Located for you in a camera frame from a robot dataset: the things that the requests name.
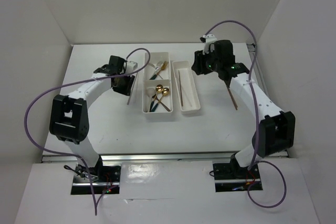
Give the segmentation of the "white plastic spoon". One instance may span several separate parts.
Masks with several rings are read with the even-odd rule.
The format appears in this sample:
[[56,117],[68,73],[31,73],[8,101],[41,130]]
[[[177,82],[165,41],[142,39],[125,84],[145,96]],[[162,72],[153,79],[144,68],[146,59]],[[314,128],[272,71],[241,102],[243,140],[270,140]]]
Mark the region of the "white plastic spoon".
[[148,105],[147,105],[147,108],[146,108],[146,112],[149,112],[150,111],[150,105],[151,105],[151,102],[152,102],[152,98],[155,96],[156,91],[155,91],[154,88],[148,88],[146,90],[146,94],[149,97],[149,101],[148,101]]

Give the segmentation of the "small silver fork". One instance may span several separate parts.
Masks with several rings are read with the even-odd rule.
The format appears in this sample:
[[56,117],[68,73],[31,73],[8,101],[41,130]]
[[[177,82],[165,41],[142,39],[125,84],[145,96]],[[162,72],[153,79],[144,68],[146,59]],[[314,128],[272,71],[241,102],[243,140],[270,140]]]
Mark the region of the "small silver fork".
[[163,61],[159,61],[159,62],[156,64],[154,74],[157,74],[157,73],[158,73],[158,71],[161,69],[163,63],[164,63]]

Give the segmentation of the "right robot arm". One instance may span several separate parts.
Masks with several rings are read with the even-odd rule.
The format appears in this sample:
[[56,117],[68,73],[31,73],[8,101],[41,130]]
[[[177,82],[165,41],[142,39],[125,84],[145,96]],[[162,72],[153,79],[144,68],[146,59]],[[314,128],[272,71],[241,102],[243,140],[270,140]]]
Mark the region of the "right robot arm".
[[256,119],[251,144],[230,157],[229,172],[242,177],[250,164],[293,146],[296,118],[275,105],[250,76],[249,69],[236,62],[233,44],[218,40],[194,53],[192,70],[197,74],[215,72],[234,91]]

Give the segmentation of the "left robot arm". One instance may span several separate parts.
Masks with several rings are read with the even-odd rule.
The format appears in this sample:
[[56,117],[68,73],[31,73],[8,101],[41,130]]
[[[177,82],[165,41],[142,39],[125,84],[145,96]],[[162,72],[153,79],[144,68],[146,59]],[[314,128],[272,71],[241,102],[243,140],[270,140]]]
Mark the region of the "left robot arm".
[[131,75],[138,64],[126,61],[118,56],[111,56],[109,63],[97,68],[87,82],[68,95],[57,95],[52,101],[49,131],[64,142],[78,155],[78,169],[91,181],[103,177],[101,156],[92,147],[89,138],[88,109],[106,91],[129,96],[135,80]]

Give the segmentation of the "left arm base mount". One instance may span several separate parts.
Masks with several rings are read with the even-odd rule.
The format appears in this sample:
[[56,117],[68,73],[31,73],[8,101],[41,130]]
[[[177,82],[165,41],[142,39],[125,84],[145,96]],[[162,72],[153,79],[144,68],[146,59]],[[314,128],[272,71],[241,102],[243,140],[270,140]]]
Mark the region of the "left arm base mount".
[[[64,165],[64,169],[74,173],[72,180],[72,195],[90,195],[91,187],[89,174],[83,165],[77,164],[75,168]],[[96,167],[90,168],[93,191],[95,195],[102,193],[113,195],[120,192],[121,166],[103,165],[101,157],[98,159]]]

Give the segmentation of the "large silver fork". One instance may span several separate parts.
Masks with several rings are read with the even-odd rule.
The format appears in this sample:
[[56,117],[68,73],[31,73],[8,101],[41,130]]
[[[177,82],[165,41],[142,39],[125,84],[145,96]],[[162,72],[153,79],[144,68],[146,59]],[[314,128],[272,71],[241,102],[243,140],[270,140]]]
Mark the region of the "large silver fork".
[[154,64],[152,64],[152,63],[148,63],[148,66],[152,67],[152,68],[154,69],[154,71],[155,71],[155,67],[156,67],[156,65],[154,65]]

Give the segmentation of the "dark wooden spoon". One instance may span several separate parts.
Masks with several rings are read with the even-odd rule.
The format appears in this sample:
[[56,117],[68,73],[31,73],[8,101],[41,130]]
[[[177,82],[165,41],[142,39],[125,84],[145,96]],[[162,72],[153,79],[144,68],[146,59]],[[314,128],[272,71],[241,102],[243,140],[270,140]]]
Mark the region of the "dark wooden spoon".
[[163,102],[160,102],[160,99],[156,98],[157,102],[161,104],[168,112],[171,112],[170,108],[168,108]]

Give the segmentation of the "gold spoon green handle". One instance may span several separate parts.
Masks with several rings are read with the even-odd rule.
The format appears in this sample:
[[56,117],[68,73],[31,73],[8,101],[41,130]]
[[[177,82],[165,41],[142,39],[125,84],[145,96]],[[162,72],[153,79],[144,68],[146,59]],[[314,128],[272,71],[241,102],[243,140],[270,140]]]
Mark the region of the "gold spoon green handle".
[[156,94],[155,94],[155,96],[152,98],[152,102],[151,102],[151,105],[150,105],[150,111],[151,111],[151,109],[153,108],[154,101],[155,101],[155,99],[156,99],[156,95],[158,94],[158,92],[161,92],[161,91],[162,91],[163,86],[162,86],[161,84],[159,84],[159,85],[157,85],[154,89],[155,89],[155,91],[156,91]]
[[163,88],[162,89],[162,91],[161,91],[161,97],[158,100],[158,102],[156,103],[156,105],[153,106],[153,108],[151,109],[151,112],[154,112],[157,109],[157,107],[159,106],[159,104],[163,105],[162,100],[163,100],[164,97],[168,96],[169,93],[170,93],[169,88]]

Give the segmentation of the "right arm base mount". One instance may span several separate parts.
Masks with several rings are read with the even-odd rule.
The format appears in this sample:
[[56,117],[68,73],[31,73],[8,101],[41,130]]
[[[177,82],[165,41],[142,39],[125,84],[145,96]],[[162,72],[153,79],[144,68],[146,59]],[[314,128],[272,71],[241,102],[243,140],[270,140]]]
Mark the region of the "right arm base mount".
[[263,190],[258,165],[251,170],[241,168],[236,161],[229,163],[214,163],[209,175],[214,178],[215,191],[237,192],[250,190]]

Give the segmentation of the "gold fork green handle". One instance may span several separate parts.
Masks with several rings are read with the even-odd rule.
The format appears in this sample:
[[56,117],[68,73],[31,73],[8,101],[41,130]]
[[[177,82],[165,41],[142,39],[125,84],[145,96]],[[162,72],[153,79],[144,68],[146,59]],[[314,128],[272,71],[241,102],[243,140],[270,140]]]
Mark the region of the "gold fork green handle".
[[155,80],[157,76],[167,68],[168,62],[164,61],[163,64],[160,66],[160,68],[155,72],[155,74],[150,78],[150,80]]

